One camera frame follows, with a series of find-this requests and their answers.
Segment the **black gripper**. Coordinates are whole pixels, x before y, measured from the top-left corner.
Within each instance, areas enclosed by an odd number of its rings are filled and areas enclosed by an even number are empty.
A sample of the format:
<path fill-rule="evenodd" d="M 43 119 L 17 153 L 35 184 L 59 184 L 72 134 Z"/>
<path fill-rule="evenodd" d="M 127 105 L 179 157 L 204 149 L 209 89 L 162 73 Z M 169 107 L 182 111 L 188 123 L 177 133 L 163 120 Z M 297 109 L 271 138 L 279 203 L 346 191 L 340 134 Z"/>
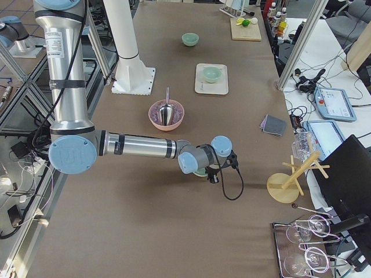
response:
<path fill-rule="evenodd" d="M 207 174 L 207 180 L 212 183 L 216 184 L 219 183 L 218 173 L 220 172 L 220 169 L 212 168 L 210 166 L 205 167 L 205 173 Z"/>

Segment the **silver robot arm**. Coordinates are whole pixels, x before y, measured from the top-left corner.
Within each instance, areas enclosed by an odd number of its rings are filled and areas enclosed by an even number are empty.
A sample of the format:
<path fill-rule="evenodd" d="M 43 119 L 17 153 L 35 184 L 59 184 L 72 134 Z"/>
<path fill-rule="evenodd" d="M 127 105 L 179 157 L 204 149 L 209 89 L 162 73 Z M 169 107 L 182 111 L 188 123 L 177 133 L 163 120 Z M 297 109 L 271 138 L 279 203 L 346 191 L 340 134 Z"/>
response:
<path fill-rule="evenodd" d="M 1 18 L 1 43 L 14 58 L 37 58 L 44 39 L 34 39 L 16 16 Z"/>
<path fill-rule="evenodd" d="M 167 140 L 97 130 L 89 119 L 83 72 L 81 35 L 88 17 L 86 1 L 35 1 L 37 23 L 45 33 L 55 120 L 50 127 L 49 161 L 65 174 L 89 170 L 98 156 L 139 155 L 177 159 L 183 173 L 211 166 L 228 166 L 235 158 L 232 142 L 225 136 L 210 144 L 193 146 L 186 140 Z"/>

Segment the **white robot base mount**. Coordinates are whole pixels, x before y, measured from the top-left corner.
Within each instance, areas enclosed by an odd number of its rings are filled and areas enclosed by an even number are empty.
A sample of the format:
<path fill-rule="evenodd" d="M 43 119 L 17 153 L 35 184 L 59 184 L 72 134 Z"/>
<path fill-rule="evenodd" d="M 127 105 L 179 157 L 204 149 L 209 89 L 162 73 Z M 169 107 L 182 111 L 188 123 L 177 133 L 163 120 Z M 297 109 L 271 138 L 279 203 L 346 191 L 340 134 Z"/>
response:
<path fill-rule="evenodd" d="M 112 92 L 150 95 L 155 68 L 146 67 L 140 59 L 129 2 L 107 0 L 104 7 L 119 58 Z"/>

